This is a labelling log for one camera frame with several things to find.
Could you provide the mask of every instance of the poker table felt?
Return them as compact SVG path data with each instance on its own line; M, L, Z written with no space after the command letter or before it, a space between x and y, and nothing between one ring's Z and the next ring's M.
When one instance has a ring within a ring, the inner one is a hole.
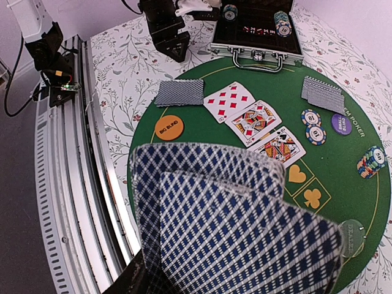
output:
M307 75L338 87L308 67L285 66L278 74L260 73L239 70L230 58L204 63L178 78L203 79L205 97L237 81L256 100L269 103L282 118L279 127L287 127L306 150L306 155L295 162L300 171L305 173L306 180L303 183L290 183L288 168L284 200L338 224L356 219L365 226L365 246L359 256L344 260L334 288L334 293L338 293L362 272L380 243L390 207L390 173L386 167L371 179L363 179L358 174L356 164L366 150L373 145L382 146L379 136L361 107L345 91L346 114L352 122L353 130L348 136L337 134L331 126L334 113L310 105L301 98L303 80ZM319 113L322 127L327 132L326 142L321 146L311 144L306 138L306 126L302 123L301 113L308 108ZM204 106L159 108L151 103L137 126L130 154L136 146L162 142L154 134L154 126L165 115L179 116L184 122L184 132L175 140L177 142L216 143L245 148L234 132L226 124L218 124ZM131 180L128 168L128 191L134 212ZM314 189L318 189L322 195L317 209L313 209L311 205L307 207L304 197L304 191Z

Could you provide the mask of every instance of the white tablecloth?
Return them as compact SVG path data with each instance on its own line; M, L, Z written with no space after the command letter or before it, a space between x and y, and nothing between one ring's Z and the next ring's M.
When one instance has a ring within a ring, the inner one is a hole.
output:
M313 13L295 5L292 10L305 55L304 65L345 89L361 106L378 132L387 154L392 154L392 82L354 45ZM144 17L94 36L92 54L110 154L127 196L127 158L137 124L155 97L159 82L177 77L214 59L209 42L214 23L186 17L191 34L186 60L178 64L158 53ZM388 155L391 170L391 157ZM377 252L362 273L341 293L392 293L392 215Z

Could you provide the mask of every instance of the stack of poker chips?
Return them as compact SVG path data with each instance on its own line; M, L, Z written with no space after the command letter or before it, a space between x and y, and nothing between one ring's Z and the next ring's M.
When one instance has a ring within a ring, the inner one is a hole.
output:
M274 14L276 33L286 38L292 33L292 26L290 20L288 19L287 13L283 11L278 11Z
M366 151L358 161L356 167L358 173L364 179L372 178L381 168L386 166L385 152L381 147L373 146Z

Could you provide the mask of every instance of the black cable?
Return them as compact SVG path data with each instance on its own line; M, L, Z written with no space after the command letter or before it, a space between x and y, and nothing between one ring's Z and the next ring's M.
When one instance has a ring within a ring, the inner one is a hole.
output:
M136 12L136 11L134 11L134 9L132 9L131 6L129 6L128 3L125 2L125 0L121 0L121 2L125 5L125 7L127 7L133 13L138 14L138 15L142 15L143 14L143 12Z
M68 48L66 48L66 47L64 47L64 46L62 46L62 45L60 45L60 46L61 46L62 49L64 49L63 55L64 55L65 53L67 53L67 52L71 52L71 53L74 53L74 54L79 54L79 50L77 50L76 48L68 49Z
M4 110L5 110L5 112L6 112L6 115L9 116L10 118L13 118L13 117L15 117L16 115L18 115L19 113L21 113L22 110L24 110L24 109L26 108L26 106L32 101L32 97L30 97L30 98L26 101L26 103L25 103L17 112L15 112L15 113L10 113L10 112L8 111L8 108L7 108L8 92L10 91L10 87L11 87L11 83L12 83L12 80L13 80L13 76L15 75L15 72L17 71L17 67L18 67L18 64L19 64L19 61L20 61L20 56L22 55L22 50L23 50L23 43L24 43L24 41L25 41L25 40L23 39L23 36L22 36L22 37L21 37L21 42L20 42L20 49L19 49L18 58L17 58L17 61L16 61L16 63L15 63L15 66L13 67L13 70L12 70L12 73L11 73L11 76L10 76L10 79L9 79L9 81L8 81L8 83L7 83L7 86L6 86L6 95L4 96Z

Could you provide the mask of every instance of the poker chip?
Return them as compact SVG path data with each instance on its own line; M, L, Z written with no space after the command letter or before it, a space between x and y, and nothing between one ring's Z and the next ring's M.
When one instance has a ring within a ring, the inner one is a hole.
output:
M331 125L335 132L339 135L347 136L351 134L352 126L350 120L344 115L336 113L332 116Z
M326 132L322 126L310 124L306 128L306 138L313 145L323 145L326 141Z
M235 21L238 15L238 9L235 5L227 4L222 11L223 17L227 21Z
M314 110L305 109L302 111L301 119L305 126L310 124L321 126L321 116Z
M364 179L371 179L381 168L386 167L386 155L381 147L370 147L356 164L358 173Z
M290 24L290 19L287 13L283 11L278 11L274 14L276 33L280 37L288 37L292 33L292 26Z

